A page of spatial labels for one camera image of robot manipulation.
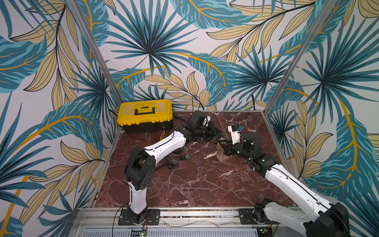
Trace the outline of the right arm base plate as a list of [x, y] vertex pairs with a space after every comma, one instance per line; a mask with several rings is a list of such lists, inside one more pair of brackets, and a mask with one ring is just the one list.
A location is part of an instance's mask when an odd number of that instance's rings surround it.
[[241, 225], [276, 225], [278, 222], [269, 220], [262, 209], [240, 208], [238, 215]]

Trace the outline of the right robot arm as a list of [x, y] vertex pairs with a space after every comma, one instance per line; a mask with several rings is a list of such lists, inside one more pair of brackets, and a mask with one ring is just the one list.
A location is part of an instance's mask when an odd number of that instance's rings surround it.
[[302, 210], [283, 207], [274, 201], [265, 200], [257, 205], [261, 216], [277, 222], [306, 237], [349, 237], [348, 211], [340, 203], [332, 204], [296, 179], [272, 156], [266, 154], [256, 133], [243, 138], [219, 138], [218, 144], [226, 156], [236, 155], [263, 178], [278, 187]]

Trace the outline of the yellow utility knife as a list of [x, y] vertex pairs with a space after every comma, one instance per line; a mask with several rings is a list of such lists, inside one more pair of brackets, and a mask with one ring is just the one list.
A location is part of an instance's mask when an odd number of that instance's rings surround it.
[[159, 140], [162, 141], [165, 138], [165, 135], [166, 135], [166, 132], [165, 130], [163, 130]]

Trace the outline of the beige striped cloth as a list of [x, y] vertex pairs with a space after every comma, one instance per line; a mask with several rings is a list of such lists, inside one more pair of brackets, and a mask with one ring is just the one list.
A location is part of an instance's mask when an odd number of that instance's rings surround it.
[[226, 163], [228, 160], [230, 160], [233, 157], [232, 155], [230, 156], [225, 155], [224, 154], [225, 150], [220, 144], [217, 145], [216, 149], [217, 149], [216, 158], [221, 163]]

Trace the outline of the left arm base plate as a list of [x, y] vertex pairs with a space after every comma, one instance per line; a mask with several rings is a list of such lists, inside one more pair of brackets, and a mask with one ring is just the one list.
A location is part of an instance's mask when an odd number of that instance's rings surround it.
[[129, 209], [122, 209], [118, 220], [119, 226], [148, 225], [157, 226], [160, 220], [160, 209], [146, 209], [135, 214]]

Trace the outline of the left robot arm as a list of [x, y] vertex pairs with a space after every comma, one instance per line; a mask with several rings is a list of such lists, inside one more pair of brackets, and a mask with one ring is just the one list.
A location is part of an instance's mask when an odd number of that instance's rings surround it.
[[195, 111], [189, 120], [163, 140], [144, 148], [134, 147], [124, 169], [130, 187], [128, 209], [136, 215], [146, 212], [147, 187], [153, 182], [156, 165], [166, 156], [190, 142], [208, 142], [222, 136], [222, 131], [206, 113]]

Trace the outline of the small olive watch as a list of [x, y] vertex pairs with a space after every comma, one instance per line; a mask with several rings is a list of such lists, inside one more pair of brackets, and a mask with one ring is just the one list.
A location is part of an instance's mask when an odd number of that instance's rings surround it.
[[180, 161], [189, 161], [192, 159], [191, 155], [184, 155], [184, 156], [179, 156]]

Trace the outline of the aluminium front rail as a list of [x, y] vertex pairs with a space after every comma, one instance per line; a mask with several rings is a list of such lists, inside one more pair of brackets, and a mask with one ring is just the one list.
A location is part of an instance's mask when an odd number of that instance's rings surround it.
[[239, 207], [154, 207], [148, 224], [128, 224], [118, 208], [85, 208], [70, 237], [300, 237], [271, 222], [243, 225]]

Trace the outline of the cream strap watch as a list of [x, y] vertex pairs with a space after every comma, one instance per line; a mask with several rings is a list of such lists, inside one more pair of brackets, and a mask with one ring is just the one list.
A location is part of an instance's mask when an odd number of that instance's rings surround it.
[[217, 152], [205, 156], [204, 159], [209, 159], [209, 158], [216, 157], [216, 156], [217, 156]]

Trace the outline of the yellow black toolbox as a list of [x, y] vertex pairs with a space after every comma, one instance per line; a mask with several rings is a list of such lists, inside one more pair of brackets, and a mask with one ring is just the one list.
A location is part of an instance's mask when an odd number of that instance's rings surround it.
[[173, 128], [172, 102], [168, 99], [122, 103], [117, 124], [127, 133]]

